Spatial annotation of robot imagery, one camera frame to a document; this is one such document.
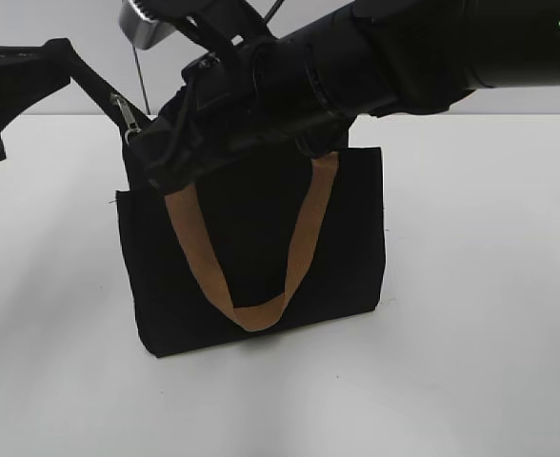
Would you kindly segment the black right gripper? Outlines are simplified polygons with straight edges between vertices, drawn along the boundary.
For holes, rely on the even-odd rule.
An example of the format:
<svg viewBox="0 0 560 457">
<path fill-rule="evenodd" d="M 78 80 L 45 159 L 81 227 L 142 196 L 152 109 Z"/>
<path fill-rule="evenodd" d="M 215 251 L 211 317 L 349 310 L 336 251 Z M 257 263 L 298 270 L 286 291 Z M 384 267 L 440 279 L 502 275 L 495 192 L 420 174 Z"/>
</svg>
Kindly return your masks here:
<svg viewBox="0 0 560 457">
<path fill-rule="evenodd" d="M 268 148 L 318 158 L 344 142 L 355 118 L 332 107 L 312 45 L 277 40 L 240 55 L 240 80 L 219 64 L 198 70 L 140 133 L 139 160 L 161 194 Z"/>
</svg>

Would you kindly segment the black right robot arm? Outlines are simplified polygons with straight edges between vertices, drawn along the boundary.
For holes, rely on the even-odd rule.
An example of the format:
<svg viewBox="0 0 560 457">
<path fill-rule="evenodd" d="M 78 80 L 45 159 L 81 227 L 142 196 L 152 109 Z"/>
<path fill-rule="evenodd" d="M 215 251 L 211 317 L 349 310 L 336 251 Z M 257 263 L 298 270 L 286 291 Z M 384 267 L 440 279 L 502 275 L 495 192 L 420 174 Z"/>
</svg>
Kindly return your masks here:
<svg viewBox="0 0 560 457">
<path fill-rule="evenodd" d="M 274 145 L 324 156 L 360 115 L 560 86 L 560 1 L 353 1 L 280 38 L 246 1 L 143 7 L 206 51 L 130 143 L 164 194 Z"/>
</svg>

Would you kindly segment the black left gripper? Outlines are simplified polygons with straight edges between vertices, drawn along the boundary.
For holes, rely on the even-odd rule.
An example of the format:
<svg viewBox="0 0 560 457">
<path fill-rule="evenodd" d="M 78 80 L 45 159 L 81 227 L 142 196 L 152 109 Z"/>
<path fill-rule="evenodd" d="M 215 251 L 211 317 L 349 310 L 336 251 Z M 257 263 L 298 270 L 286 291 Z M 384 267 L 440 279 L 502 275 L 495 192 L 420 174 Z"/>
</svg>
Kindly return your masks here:
<svg viewBox="0 0 560 457">
<path fill-rule="evenodd" d="M 70 84 L 70 77 L 44 46 L 0 46 L 0 130 Z M 7 159 L 0 135 L 0 162 Z"/>
</svg>

